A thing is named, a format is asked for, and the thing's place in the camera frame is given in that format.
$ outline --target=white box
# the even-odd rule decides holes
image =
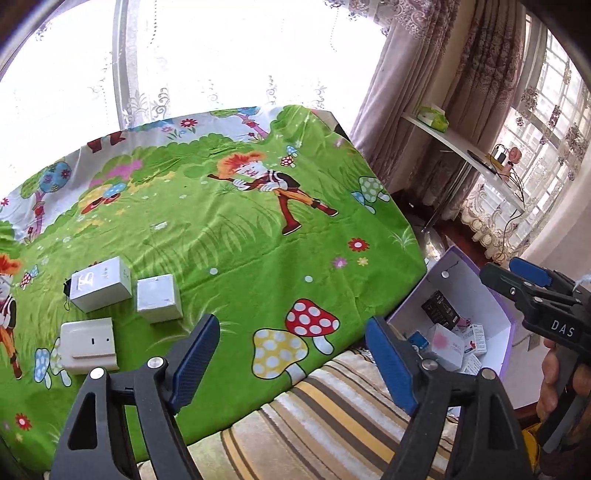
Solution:
[[[486,339],[482,325],[473,323],[462,330],[462,337],[465,342],[464,355],[473,353],[476,356],[481,356],[486,353]]]
[[[138,280],[138,313],[150,323],[183,316],[177,283],[171,274]]]
[[[466,375],[478,375],[478,372],[482,368],[482,364],[478,357],[473,353],[469,353],[464,357],[462,361],[462,367],[458,370],[458,373]]]
[[[68,373],[87,374],[96,367],[119,369],[112,319],[63,323],[60,339],[61,363]]]
[[[509,301],[482,284],[478,267],[457,247],[450,247],[430,267],[404,302],[388,316],[388,323],[407,336],[416,330],[425,335],[433,322],[421,305],[439,290],[460,317],[484,327],[486,353],[478,360],[503,379],[517,322],[515,310],[508,307]]]
[[[119,257],[72,275],[70,300],[85,313],[131,298],[131,274]]]
[[[423,357],[436,360],[450,372],[462,366],[464,341],[455,333],[436,323],[429,328],[426,338],[429,345],[422,350]]]

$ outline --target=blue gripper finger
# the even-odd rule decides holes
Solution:
[[[193,401],[219,339],[220,324],[217,318],[211,315],[174,372],[172,396],[168,406],[175,414]]]
[[[365,340],[394,404],[412,416],[418,407],[413,375],[397,350],[414,359],[417,354],[413,346],[398,340],[384,319],[374,317],[365,328]]]
[[[509,270],[539,287],[549,287],[552,285],[552,278],[544,268],[538,267],[521,258],[512,258],[509,262]]]

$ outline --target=tissue box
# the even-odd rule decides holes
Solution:
[[[449,121],[445,118],[445,112],[436,105],[419,107],[417,119],[441,133],[445,133],[447,127],[449,127]]]

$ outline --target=green mushroom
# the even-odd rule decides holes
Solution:
[[[359,186],[363,198],[369,203],[375,202],[377,199],[383,202],[390,201],[390,195],[382,185],[382,183],[375,177],[359,177]]]

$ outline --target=white plastic device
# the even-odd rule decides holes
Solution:
[[[68,373],[87,374],[93,368],[118,370],[111,318],[61,325],[61,363]]]

